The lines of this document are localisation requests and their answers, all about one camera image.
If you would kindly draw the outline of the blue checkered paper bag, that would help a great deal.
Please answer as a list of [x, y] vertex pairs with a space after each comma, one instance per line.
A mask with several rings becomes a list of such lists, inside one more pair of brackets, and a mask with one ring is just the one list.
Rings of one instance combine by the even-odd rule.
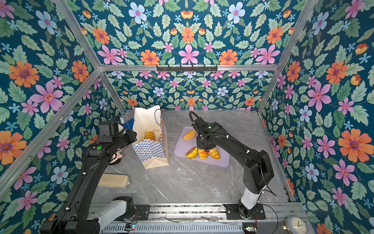
[[[135, 108], [132, 130], [137, 133], [132, 147], [145, 169], [169, 165], [167, 130], [159, 105]], [[154, 132], [155, 141], [145, 139], [147, 131]]]

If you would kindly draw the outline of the round sugared bread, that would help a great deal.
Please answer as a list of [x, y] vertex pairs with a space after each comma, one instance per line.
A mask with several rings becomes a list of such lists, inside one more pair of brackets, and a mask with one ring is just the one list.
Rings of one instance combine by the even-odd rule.
[[197, 136], [196, 130], [192, 129], [183, 136], [183, 140], [192, 140]]

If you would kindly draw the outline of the large braided bread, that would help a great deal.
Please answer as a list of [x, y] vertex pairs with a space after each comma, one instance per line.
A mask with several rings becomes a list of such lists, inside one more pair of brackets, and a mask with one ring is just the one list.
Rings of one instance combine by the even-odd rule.
[[155, 134], [154, 134], [154, 132], [147, 131], [145, 133], [145, 139], [149, 139], [149, 140], [155, 141]]

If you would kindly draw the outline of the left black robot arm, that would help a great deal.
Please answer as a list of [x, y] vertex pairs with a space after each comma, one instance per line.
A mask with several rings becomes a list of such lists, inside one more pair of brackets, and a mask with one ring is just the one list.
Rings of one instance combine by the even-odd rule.
[[42, 234], [99, 234], [118, 218], [130, 220], [136, 211], [131, 197], [117, 197], [98, 214], [89, 215], [93, 195], [113, 155], [136, 141], [136, 133], [105, 131], [99, 142], [85, 151], [83, 169], [77, 177], [67, 200], [55, 217], [40, 227]]

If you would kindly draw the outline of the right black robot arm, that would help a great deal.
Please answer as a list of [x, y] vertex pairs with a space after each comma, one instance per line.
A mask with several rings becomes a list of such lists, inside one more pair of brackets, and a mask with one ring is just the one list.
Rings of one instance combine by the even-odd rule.
[[238, 202], [238, 212], [244, 219], [254, 216], [259, 205], [259, 198], [265, 187], [274, 177], [269, 154], [251, 149], [230, 135], [216, 122], [206, 122], [193, 111], [189, 112], [192, 127], [197, 132], [197, 152], [199, 158], [218, 157], [217, 147], [229, 153], [244, 169], [243, 183], [245, 191]]

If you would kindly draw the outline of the lilac plastic tray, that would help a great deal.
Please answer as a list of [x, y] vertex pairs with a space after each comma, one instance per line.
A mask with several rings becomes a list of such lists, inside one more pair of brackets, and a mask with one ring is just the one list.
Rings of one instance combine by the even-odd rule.
[[174, 147], [173, 154], [177, 158], [185, 159], [188, 161], [198, 162], [202, 164], [212, 165], [220, 168], [227, 168], [230, 164], [231, 155], [227, 153], [224, 149], [217, 146], [217, 150], [220, 154], [220, 159], [214, 159], [211, 156], [208, 156], [207, 159], [202, 160], [200, 159], [199, 155], [197, 155], [194, 159], [187, 159], [186, 153], [194, 147], [197, 147], [196, 138], [192, 140], [184, 140], [183, 136], [192, 130], [193, 127], [191, 126], [184, 126], [181, 130], [180, 136], [177, 140], [177, 143]]

